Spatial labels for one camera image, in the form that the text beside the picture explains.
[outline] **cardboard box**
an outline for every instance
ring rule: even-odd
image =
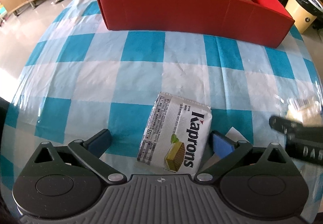
[[[294,23],[278,0],[98,0],[109,30],[182,31],[276,48]]]

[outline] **floor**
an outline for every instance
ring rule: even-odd
[[[19,75],[38,40],[72,0],[51,4],[54,1],[44,0],[34,10],[27,5],[22,14],[10,16],[0,27],[0,97],[8,102],[17,90]]]

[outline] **checkered tablecloth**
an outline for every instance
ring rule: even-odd
[[[14,211],[14,180],[39,143],[67,144],[103,128],[113,143],[101,159],[128,177],[146,173],[136,156],[160,91],[211,106],[212,130],[233,126],[254,146],[284,145],[269,117],[282,113],[288,97],[316,95],[319,84],[295,27],[278,49],[192,33],[109,31],[96,0],[73,0],[20,76],[2,137],[1,192]],[[320,176],[313,168],[306,179],[308,220],[322,197]]]

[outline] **nutrition label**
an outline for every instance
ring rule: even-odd
[[[140,146],[137,160],[140,162],[143,162],[147,165],[150,165],[151,158],[152,158],[152,155],[154,154],[155,147],[156,147],[156,143],[143,140],[143,142]]]
[[[156,107],[154,107],[148,119],[147,127],[145,130],[146,140],[150,140],[155,143],[158,142],[160,131],[162,129],[170,101],[170,99],[167,99],[164,96],[158,97],[155,105]]]
[[[159,96],[153,110],[148,118],[145,129],[145,137],[140,146],[137,160],[145,164],[150,164],[152,155],[158,142],[160,132],[164,123],[165,115],[171,100],[164,96]]]

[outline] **black trash bag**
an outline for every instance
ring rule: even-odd
[[[323,19],[323,6],[318,0],[296,0],[310,14]]]

